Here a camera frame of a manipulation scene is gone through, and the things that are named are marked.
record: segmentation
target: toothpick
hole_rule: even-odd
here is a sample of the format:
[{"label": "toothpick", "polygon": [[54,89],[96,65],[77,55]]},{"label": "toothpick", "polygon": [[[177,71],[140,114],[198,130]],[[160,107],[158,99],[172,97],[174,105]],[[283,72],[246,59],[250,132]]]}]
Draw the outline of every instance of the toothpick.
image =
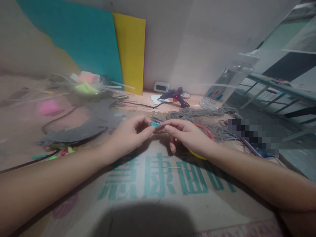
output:
[{"label": "toothpick", "polygon": [[183,169],[183,170],[185,170],[185,168],[182,168],[182,167],[167,167],[167,166],[163,166],[162,168]]}]

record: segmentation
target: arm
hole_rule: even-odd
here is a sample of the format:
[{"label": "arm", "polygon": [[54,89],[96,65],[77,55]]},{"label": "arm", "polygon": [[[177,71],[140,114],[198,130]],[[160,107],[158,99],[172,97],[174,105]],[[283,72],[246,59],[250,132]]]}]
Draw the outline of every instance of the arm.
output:
[{"label": "arm", "polygon": [[101,168],[152,135],[150,119],[130,118],[104,144],[0,175],[0,235],[6,236]]},{"label": "arm", "polygon": [[305,177],[268,160],[223,149],[189,121],[171,119],[162,124],[166,126],[160,132],[169,133],[173,153],[177,139],[277,208],[300,212],[316,210],[316,184]]}]

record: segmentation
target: forearm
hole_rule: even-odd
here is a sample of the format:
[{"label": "forearm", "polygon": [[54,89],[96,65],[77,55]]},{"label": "forearm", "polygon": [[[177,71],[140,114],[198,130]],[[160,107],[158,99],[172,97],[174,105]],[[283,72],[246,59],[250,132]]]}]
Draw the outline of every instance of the forearm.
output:
[{"label": "forearm", "polygon": [[107,165],[103,156],[91,148],[0,175],[0,235],[10,234]]},{"label": "forearm", "polygon": [[229,148],[223,149],[215,143],[207,149],[210,162],[279,209],[316,209],[316,184],[307,178],[263,158]]}]

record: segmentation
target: teal foam sheet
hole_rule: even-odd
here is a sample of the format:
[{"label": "teal foam sheet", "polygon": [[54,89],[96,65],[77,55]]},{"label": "teal foam sheet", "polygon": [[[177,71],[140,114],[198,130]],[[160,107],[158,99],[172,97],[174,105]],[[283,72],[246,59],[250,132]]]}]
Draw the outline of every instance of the teal foam sheet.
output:
[{"label": "teal foam sheet", "polygon": [[17,2],[33,25],[64,49],[82,71],[106,74],[123,83],[111,12],[61,0]]}]

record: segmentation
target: left hand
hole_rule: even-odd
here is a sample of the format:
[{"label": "left hand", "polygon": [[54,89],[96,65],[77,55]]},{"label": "left hand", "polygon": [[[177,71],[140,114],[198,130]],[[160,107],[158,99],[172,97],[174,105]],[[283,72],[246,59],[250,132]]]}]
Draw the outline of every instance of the left hand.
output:
[{"label": "left hand", "polygon": [[102,152],[109,153],[112,162],[131,153],[152,135],[155,127],[150,124],[151,120],[145,115],[125,120],[100,146]]}]

